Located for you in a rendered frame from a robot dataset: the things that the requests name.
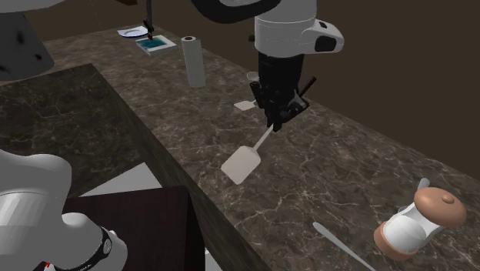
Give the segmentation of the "grey knife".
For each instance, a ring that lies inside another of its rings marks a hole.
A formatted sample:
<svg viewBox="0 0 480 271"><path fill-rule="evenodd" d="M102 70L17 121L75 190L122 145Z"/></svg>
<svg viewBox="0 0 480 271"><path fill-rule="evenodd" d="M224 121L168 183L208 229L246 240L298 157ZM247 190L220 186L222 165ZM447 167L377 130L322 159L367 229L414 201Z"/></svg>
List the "grey knife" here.
<svg viewBox="0 0 480 271"><path fill-rule="evenodd" d="M340 239L338 239L328 229L326 229L322 224L320 224L319 222L313 222L312 225L314 226L315 230L318 233L322 234L326 239L328 239L330 242L334 243L339 249L341 249L344 252L346 252L347 254L349 254L352 258L356 259L359 263L364 265L370 271L376 271L372 266L370 266L360 256L358 256L355 252L353 252L350 248L348 248Z"/></svg>

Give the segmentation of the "white and brown pepper mill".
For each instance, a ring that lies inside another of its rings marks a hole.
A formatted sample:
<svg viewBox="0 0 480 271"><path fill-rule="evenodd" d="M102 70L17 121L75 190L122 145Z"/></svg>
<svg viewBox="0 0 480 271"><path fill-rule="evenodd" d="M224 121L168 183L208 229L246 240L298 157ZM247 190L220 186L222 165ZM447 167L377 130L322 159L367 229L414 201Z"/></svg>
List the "white and brown pepper mill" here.
<svg viewBox="0 0 480 271"><path fill-rule="evenodd" d="M456 228L466 221L464 204L450 192L425 187L401 212L383 222L374 232L374 241L388 258L404 261L414 256L444 228Z"/></svg>

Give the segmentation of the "dark red robot stand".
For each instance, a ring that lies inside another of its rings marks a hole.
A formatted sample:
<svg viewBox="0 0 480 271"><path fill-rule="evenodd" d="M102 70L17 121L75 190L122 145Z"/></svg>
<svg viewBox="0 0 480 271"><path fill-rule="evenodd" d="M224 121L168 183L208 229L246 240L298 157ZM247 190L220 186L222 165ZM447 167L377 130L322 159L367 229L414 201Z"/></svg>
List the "dark red robot stand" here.
<svg viewBox="0 0 480 271"><path fill-rule="evenodd" d="M205 271L204 240L183 186L68 199L32 235L30 268Z"/></svg>

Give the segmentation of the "white plate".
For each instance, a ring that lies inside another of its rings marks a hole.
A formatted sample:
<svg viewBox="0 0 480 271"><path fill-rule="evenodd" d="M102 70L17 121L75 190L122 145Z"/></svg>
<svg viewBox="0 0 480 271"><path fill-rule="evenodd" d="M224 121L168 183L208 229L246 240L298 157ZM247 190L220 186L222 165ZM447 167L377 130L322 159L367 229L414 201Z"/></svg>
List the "white plate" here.
<svg viewBox="0 0 480 271"><path fill-rule="evenodd" d="M119 29L117 33L124 38L138 38L148 34L145 26L136 26L134 28Z"/></svg>

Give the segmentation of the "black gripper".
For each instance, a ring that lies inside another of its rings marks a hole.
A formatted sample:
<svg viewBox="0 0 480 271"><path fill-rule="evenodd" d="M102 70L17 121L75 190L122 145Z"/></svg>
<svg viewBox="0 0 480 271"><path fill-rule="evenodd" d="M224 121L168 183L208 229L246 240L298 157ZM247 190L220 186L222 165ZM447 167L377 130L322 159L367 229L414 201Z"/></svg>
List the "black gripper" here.
<svg viewBox="0 0 480 271"><path fill-rule="evenodd" d="M284 122L288 122L309 107L302 96L317 78L312 76L303 87L298 88L304 57L303 54L287 58L258 54L259 81L249 85L258 107L264 110L267 126L273 126L273 132L282 128L280 109L285 110Z"/></svg>

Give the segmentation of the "white spatula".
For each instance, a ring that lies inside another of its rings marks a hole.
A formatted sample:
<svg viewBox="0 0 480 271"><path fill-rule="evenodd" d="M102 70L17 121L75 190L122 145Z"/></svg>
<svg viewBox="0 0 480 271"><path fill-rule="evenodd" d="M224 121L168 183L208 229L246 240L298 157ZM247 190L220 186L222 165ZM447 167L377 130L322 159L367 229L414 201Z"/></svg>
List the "white spatula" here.
<svg viewBox="0 0 480 271"><path fill-rule="evenodd" d="M271 125L260 139L251 146L240 146L234 153L222 164L221 171L233 181L234 184L242 184L246 178L260 165L261 156L258 149L262 143L268 138L273 130Z"/></svg>

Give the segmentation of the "grey paper towel roll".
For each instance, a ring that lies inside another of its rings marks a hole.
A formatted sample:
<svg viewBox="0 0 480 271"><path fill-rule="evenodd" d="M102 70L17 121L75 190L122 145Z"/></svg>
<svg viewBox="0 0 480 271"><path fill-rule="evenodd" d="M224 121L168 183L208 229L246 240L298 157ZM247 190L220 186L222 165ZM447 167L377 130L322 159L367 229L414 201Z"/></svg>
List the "grey paper towel roll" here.
<svg viewBox="0 0 480 271"><path fill-rule="evenodd" d="M194 36L185 36L181 41L189 86L204 87L206 83L201 41Z"/></svg>

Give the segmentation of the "black and red utensil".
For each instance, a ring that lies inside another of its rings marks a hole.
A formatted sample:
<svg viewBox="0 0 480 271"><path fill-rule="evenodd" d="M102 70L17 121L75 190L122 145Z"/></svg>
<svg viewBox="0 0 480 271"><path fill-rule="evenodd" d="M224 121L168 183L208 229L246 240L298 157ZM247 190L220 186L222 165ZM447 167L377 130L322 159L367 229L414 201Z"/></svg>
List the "black and red utensil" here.
<svg viewBox="0 0 480 271"><path fill-rule="evenodd" d="M153 24L152 24L152 0L145 0L145 7L146 7L146 20L143 21L145 27L147 28L147 36L150 40L153 39Z"/></svg>

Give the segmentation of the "grey spotted cone pot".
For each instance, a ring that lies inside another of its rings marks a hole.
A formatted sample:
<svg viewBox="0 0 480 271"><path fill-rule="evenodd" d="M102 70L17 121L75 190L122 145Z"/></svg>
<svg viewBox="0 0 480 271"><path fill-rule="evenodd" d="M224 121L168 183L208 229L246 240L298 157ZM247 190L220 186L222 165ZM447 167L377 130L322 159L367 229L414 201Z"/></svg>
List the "grey spotted cone pot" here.
<svg viewBox="0 0 480 271"><path fill-rule="evenodd" d="M22 12L0 14L0 82L40 75L54 64Z"/></svg>

